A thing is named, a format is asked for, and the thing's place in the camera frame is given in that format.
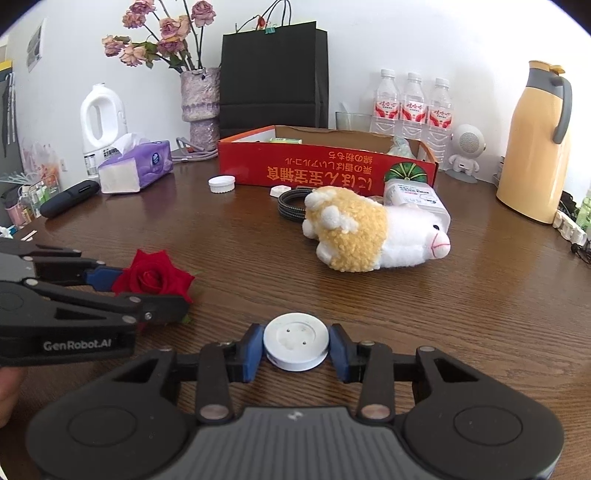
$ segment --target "white plastic lid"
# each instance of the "white plastic lid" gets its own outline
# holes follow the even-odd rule
[[[382,77],[396,78],[396,72],[393,70],[382,69]]]
[[[231,192],[234,189],[236,177],[233,177],[232,175],[221,175],[219,177],[209,179],[208,183],[209,189],[213,193]]]
[[[271,320],[263,334],[267,358],[288,372],[320,365],[329,351],[326,325],[307,313],[286,313]]]

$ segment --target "plastic bag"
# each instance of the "plastic bag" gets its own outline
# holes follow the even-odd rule
[[[392,139],[392,147],[390,148],[388,155],[394,155],[396,157],[403,158],[412,158],[413,160],[417,159],[417,157],[413,155],[413,152],[410,149],[408,140],[402,137],[394,137]]]

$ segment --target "vase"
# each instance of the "vase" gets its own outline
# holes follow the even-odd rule
[[[215,150],[220,139],[220,69],[182,72],[181,101],[183,120],[191,123],[191,143]]]

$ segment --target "dried flower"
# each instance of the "dried flower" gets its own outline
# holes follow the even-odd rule
[[[108,35],[102,39],[103,45],[105,46],[105,55],[108,57],[115,57],[119,55],[119,52],[123,50],[125,44],[122,41],[115,40],[113,35]]]
[[[181,27],[181,22],[174,18],[162,18],[160,19],[160,33],[162,38],[172,38],[178,33],[178,29]]]
[[[193,5],[191,18],[195,20],[196,27],[211,25],[215,16],[216,13],[213,11],[212,5],[205,0],[201,0]]]
[[[181,22],[181,26],[178,28],[177,35],[184,40],[191,31],[191,21],[188,15],[181,15],[178,20]]]
[[[138,65],[142,65],[142,62],[146,60],[145,56],[146,49],[144,46],[134,47],[134,44],[130,43],[124,48],[119,58],[126,65],[137,67]]]
[[[135,0],[129,10],[134,14],[147,15],[156,10],[156,7],[154,6],[154,0]]]
[[[158,51],[165,56],[177,53],[182,49],[184,49],[184,44],[180,37],[170,37],[158,42]]]
[[[146,23],[146,16],[142,14],[134,14],[131,10],[127,10],[123,16],[123,26],[125,28],[139,28]]]

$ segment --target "red cardboard box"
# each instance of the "red cardboard box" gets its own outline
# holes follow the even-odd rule
[[[273,137],[295,138],[302,144],[268,143]],[[419,160],[387,155],[386,135],[321,128],[259,128],[220,140],[220,174],[236,183],[273,187],[347,187],[364,196],[383,195],[384,177],[424,181],[433,186],[437,163],[428,147],[409,140]]]

